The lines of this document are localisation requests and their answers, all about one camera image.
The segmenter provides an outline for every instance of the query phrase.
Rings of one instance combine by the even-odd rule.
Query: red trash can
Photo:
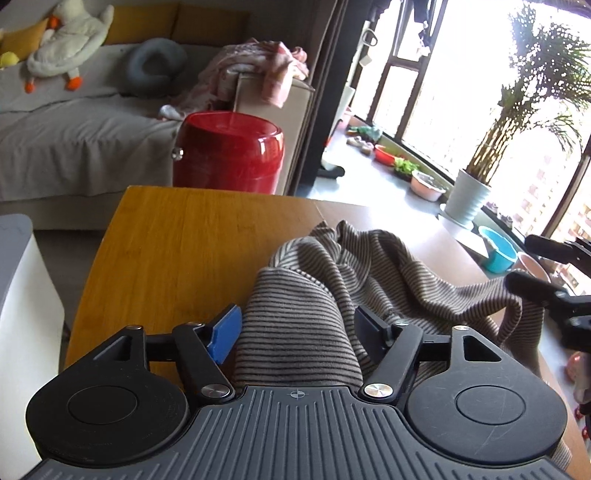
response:
[[[283,143],[281,129],[257,116],[192,113],[173,149],[173,185],[275,193]]]

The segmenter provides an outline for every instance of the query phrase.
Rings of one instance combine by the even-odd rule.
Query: window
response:
[[[452,177],[467,166],[499,108],[500,88],[511,78],[510,12],[521,0],[450,0],[437,46],[402,140]],[[538,20],[569,25],[591,41],[591,20],[536,5]],[[467,22],[486,18],[487,22]],[[543,106],[555,111],[557,105]],[[579,115],[583,138],[591,134],[591,112]],[[535,129],[518,134],[491,182],[492,200],[514,216],[522,233],[542,233],[561,201],[580,161],[565,154],[550,132]],[[531,205],[524,209],[523,200]]]
[[[590,239],[591,220],[587,216],[589,212],[591,212],[591,170],[585,174],[573,201],[551,238],[559,242],[572,241],[577,236]],[[554,271],[556,276],[577,295],[591,294],[591,280],[577,268],[572,265],[557,264]]]
[[[582,15],[542,3],[532,7],[540,23],[564,24],[591,43],[591,7],[577,5]],[[362,72],[354,112],[455,178],[497,115],[501,86],[512,78],[509,15],[521,6],[522,0],[432,0],[432,53],[421,57],[417,46],[422,25],[413,23],[411,14],[404,26],[400,19],[405,2],[392,2],[377,23],[381,50],[373,47],[376,58],[369,66],[374,69],[366,67]],[[396,28],[403,32],[400,46],[395,44],[400,36]],[[371,100],[365,88],[370,84],[373,87],[368,90],[375,92]],[[553,102],[547,100],[541,113],[555,115],[558,104]],[[591,110],[572,113],[586,141],[591,135]],[[563,152],[550,132],[523,132],[514,136],[491,181],[491,199],[502,213],[512,215],[514,226],[524,235],[548,233],[550,223],[559,223],[555,212],[581,163],[580,153]],[[555,234],[591,235],[590,212],[591,199],[582,201],[577,196]],[[580,217],[578,229],[573,228],[575,216]],[[591,293],[591,286],[585,287],[576,275],[568,270],[564,277],[575,278],[579,290]]]

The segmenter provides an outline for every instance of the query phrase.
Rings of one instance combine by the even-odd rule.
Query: white flower pot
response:
[[[460,170],[452,194],[445,207],[445,214],[461,225],[469,225],[482,208],[491,188]]]

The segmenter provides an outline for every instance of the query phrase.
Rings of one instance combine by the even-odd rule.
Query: red bin lid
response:
[[[263,118],[237,112],[191,113],[185,122],[200,130],[234,137],[265,138],[281,133],[281,128]]]

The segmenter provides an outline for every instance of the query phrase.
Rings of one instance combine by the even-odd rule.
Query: ridged plastic surface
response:
[[[565,480],[549,460],[512,468],[463,465],[425,447],[389,406],[346,387],[249,387],[203,408],[167,450],[108,469],[46,460],[30,480]]]

